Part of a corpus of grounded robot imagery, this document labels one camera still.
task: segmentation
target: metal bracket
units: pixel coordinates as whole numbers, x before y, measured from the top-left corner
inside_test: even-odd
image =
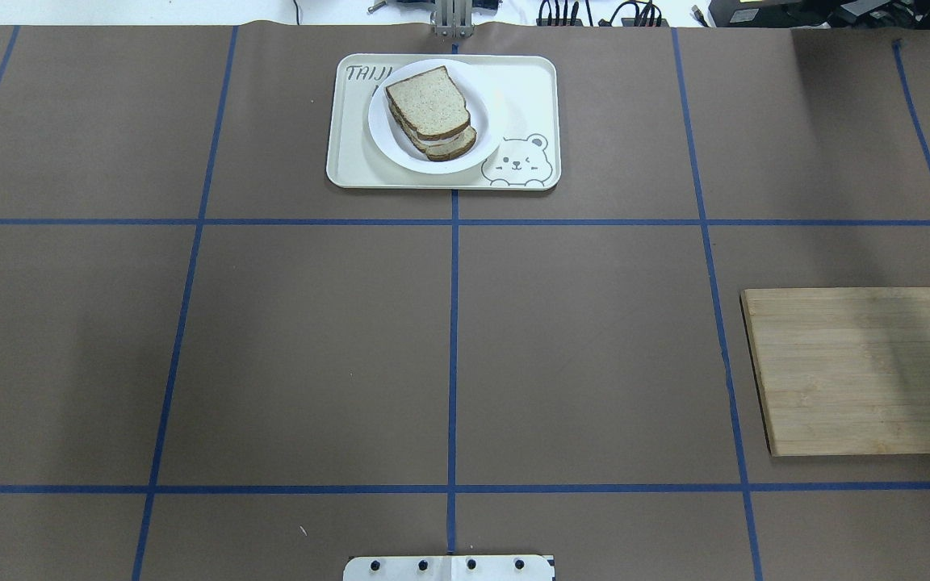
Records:
[[[436,0],[433,32],[454,38],[472,36],[472,0]]]
[[[343,581],[554,581],[554,563],[545,555],[352,558]]]

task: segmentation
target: table surface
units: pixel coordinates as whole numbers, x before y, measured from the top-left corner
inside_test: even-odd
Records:
[[[429,22],[432,6],[397,4],[369,15],[374,0],[299,0],[300,21],[306,25],[340,25],[340,23],[412,23]],[[620,0],[590,0],[593,21],[607,19]],[[691,6],[701,8],[710,19],[708,0],[661,0],[656,3],[671,26],[698,27],[691,18]],[[503,0],[501,9],[476,10],[476,23],[503,22],[532,25],[538,17],[539,0]],[[621,15],[630,16],[630,10]],[[586,15],[586,8],[580,8]],[[0,25],[236,25],[258,21],[295,23],[292,0],[39,0],[16,2],[0,0]]]
[[[326,181],[339,60],[453,51],[557,187]],[[0,578],[930,579],[930,455],[768,452],[785,286],[930,286],[930,33],[0,27]]]

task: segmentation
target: bread crust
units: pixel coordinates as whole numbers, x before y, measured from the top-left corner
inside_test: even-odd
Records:
[[[461,89],[458,89],[458,96],[461,97],[462,109],[465,110],[465,122],[455,127],[454,129],[450,129],[448,132],[436,133],[436,135],[428,135],[428,133],[419,132],[417,126],[414,126],[413,124],[411,124],[411,122],[408,121],[408,119],[405,117],[404,112],[400,109],[400,107],[397,104],[397,100],[395,100],[394,97],[390,95],[390,87],[394,85],[399,85],[401,84],[401,82],[410,81],[415,77],[421,77],[423,76],[423,74],[432,73],[432,71],[439,70],[439,69],[443,69],[443,72],[447,75],[447,78],[450,79],[451,85],[454,85],[455,89],[458,89],[458,84],[455,84],[454,78],[450,76],[449,71],[447,71],[447,67],[444,65],[435,67],[435,69],[424,70],[424,71],[421,71],[421,73],[413,74],[411,77],[403,78],[403,80],[401,81],[393,82],[391,85],[387,86],[387,89],[385,89],[385,91],[387,91],[387,102],[390,103],[391,110],[393,110],[396,115],[400,116],[400,120],[398,122],[401,123],[401,126],[406,125],[407,127],[410,127],[411,130],[413,130],[413,132],[417,133],[418,139],[421,139],[421,140],[445,140],[447,139],[447,137],[457,136],[458,133],[464,132],[466,127],[468,127],[469,125],[472,125],[472,113],[469,113],[468,107],[465,107],[465,95],[462,95]]]

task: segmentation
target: wooden cutting board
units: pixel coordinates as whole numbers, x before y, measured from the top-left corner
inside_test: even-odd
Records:
[[[756,288],[742,306],[774,456],[930,453],[930,288]]]

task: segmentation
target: black device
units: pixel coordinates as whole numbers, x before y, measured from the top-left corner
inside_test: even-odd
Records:
[[[824,16],[802,10],[803,0],[709,0],[718,28],[794,28],[822,25]]]
[[[710,0],[719,27],[900,27],[930,30],[930,0]]]

